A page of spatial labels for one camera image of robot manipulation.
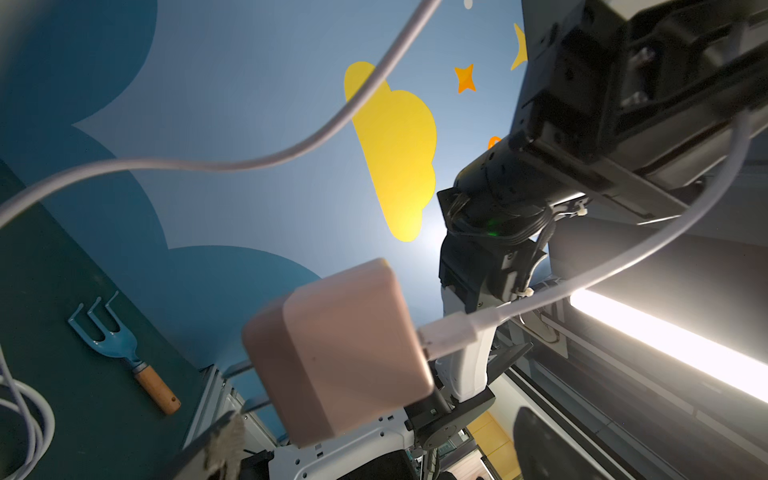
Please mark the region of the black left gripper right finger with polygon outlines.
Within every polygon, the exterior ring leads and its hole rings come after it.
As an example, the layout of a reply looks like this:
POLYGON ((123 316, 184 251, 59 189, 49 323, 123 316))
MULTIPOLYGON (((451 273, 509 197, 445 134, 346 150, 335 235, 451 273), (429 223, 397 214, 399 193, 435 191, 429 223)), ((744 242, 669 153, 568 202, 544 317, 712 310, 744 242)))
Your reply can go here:
POLYGON ((599 479, 600 472, 527 407, 518 410, 513 441, 525 480, 599 479))

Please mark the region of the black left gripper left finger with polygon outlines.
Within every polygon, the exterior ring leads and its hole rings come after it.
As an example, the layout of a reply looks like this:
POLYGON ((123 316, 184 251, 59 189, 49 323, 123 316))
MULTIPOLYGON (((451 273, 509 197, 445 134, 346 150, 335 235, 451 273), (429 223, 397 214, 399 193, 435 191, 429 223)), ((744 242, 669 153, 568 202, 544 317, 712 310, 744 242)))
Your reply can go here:
POLYGON ((227 412, 162 468, 158 478, 238 479, 244 445, 242 415, 227 412))

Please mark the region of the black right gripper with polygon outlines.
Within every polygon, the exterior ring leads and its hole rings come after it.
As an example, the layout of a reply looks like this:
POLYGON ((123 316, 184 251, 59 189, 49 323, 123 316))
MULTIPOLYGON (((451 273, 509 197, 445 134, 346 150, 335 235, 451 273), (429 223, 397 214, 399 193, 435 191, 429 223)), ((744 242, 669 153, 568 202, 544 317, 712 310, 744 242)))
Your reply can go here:
POLYGON ((525 238, 586 197, 639 223, 684 213, 732 118, 767 125, 767 5, 526 1, 528 66, 509 134, 439 193, 454 235, 525 238))

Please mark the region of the pink charger adapter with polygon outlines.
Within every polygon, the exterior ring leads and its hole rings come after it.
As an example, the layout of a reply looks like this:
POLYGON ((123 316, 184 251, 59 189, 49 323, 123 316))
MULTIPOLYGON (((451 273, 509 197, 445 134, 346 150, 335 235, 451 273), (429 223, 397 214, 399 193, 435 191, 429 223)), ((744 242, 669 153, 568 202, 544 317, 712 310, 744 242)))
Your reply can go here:
POLYGON ((347 434, 428 397, 434 380, 394 270, 375 259, 304 285, 241 333, 290 441, 347 434))

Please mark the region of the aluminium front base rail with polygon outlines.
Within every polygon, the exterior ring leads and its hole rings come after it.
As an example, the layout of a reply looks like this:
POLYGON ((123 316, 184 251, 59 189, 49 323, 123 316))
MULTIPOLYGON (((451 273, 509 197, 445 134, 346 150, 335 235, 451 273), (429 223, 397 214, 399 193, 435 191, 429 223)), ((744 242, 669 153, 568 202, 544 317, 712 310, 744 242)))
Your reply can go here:
POLYGON ((227 413, 239 413, 245 426, 245 448, 247 453, 272 451, 277 439, 260 420, 259 410, 270 406, 267 395, 243 397, 234 387, 233 379, 252 369, 248 360, 238 362, 224 370, 211 365, 204 370, 204 390, 197 404, 183 446, 189 446, 216 420, 227 413))

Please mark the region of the orange handled garden fork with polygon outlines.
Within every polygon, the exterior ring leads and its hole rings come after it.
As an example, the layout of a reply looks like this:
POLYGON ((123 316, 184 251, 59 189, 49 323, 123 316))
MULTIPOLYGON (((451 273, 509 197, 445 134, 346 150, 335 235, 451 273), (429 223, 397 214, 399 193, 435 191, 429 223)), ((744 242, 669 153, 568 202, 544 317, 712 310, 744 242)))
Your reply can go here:
POLYGON ((118 295, 119 291, 116 291, 112 297, 104 303, 104 308, 118 326, 116 331, 107 329, 94 312, 94 310, 101 304, 101 297, 97 297, 86 312, 91 322, 103 334, 104 338, 102 340, 93 339, 76 322, 77 315, 84 307, 83 303, 80 303, 72 315, 67 319, 67 324, 93 351, 107 358, 121 360, 131 371, 133 378, 144 389, 160 410, 165 415, 173 415, 180 409, 181 401, 162 380, 154 368, 139 358, 137 354, 138 341, 135 335, 121 321, 111 306, 118 295))

